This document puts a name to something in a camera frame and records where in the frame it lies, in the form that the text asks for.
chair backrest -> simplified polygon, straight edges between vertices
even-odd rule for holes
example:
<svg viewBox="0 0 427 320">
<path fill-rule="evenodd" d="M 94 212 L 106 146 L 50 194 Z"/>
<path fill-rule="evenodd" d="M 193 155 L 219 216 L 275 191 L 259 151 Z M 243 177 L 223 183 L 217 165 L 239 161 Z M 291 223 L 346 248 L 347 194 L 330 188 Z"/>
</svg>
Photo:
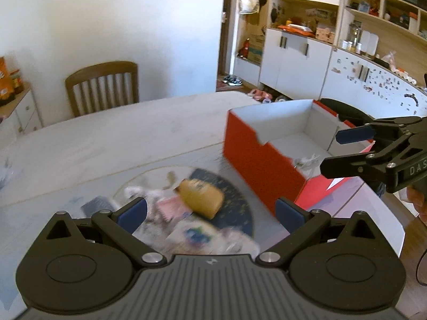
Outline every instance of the chair backrest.
<svg viewBox="0 0 427 320">
<path fill-rule="evenodd" d="M 112 61 L 85 67 L 65 80 L 75 117 L 139 101 L 138 65 Z"/>
</svg>

cable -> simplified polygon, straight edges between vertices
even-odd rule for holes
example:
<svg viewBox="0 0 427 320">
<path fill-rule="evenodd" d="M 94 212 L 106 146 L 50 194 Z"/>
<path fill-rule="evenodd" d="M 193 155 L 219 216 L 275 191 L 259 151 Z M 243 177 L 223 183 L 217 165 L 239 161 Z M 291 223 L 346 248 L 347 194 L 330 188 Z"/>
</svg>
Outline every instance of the cable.
<svg viewBox="0 0 427 320">
<path fill-rule="evenodd" d="M 419 269 L 419 267 L 420 267 L 420 264 L 421 264 L 421 261 L 422 261 L 423 257 L 424 257 L 426 254 L 427 254 L 427 249 L 426 249 L 426 250 L 423 252 L 423 254 L 421 255 L 421 257 L 420 257 L 420 259 L 418 260 L 418 263 L 417 263 L 417 268 L 415 269 L 415 279 L 417 279 L 417 282 L 419 283 L 419 285 L 422 285 L 422 286 L 427 286 L 427 283 L 420 282 L 420 279 L 418 279 L 418 269 Z"/>
</svg>

dining table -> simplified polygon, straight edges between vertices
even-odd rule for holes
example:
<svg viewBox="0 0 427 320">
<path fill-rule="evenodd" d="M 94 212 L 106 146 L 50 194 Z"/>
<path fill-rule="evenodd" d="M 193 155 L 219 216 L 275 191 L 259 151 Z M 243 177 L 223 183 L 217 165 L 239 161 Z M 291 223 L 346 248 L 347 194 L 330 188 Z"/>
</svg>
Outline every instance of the dining table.
<svg viewBox="0 0 427 320">
<path fill-rule="evenodd" d="M 0 319 L 25 310 L 16 268 L 56 211 L 79 217 L 83 204 L 98 195 L 114 198 L 123 184 L 151 170 L 195 167 L 218 174 L 246 199 L 261 251 L 287 237 L 222 154 L 228 111 L 255 104 L 237 91 L 139 102 L 45 127 L 0 151 L 0 162 L 7 159 L 12 171 L 0 190 Z M 366 211 L 396 254 L 402 250 L 402 224 L 358 177 L 336 185 L 312 208 L 341 218 Z"/>
</svg>

blue gripper pad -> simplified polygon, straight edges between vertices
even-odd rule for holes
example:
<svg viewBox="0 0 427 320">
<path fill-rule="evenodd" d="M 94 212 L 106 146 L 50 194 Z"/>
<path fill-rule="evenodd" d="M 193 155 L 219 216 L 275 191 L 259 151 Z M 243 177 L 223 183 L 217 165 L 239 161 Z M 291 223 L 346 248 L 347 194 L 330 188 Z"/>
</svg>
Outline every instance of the blue gripper pad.
<svg viewBox="0 0 427 320">
<path fill-rule="evenodd" d="M 276 219 L 289 233 L 303 226 L 311 214 L 286 198 L 276 201 Z"/>
<path fill-rule="evenodd" d="M 340 144 L 348 144 L 373 139 L 375 137 L 375 133 L 375 130 L 369 125 L 360 126 L 353 129 L 338 131 L 336 139 Z"/>
<path fill-rule="evenodd" d="M 121 228 L 129 233 L 135 230 L 147 218 L 147 202 L 144 198 L 135 198 L 132 202 L 120 208 L 112 218 Z"/>
</svg>

red box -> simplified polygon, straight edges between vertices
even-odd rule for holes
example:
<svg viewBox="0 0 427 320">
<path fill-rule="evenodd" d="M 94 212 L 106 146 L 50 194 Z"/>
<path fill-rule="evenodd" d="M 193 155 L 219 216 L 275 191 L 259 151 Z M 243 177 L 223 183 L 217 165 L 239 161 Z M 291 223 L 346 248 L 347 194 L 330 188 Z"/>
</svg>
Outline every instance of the red box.
<svg viewBox="0 0 427 320">
<path fill-rule="evenodd" d="M 340 145 L 338 130 L 354 127 L 313 100 L 259 104 L 228 112 L 224 156 L 274 214 L 275 202 L 285 197 L 307 209 L 347 179 L 326 179 L 320 163 L 329 156 L 370 150 L 362 141 Z M 294 161 L 317 156 L 309 167 Z"/>
</svg>

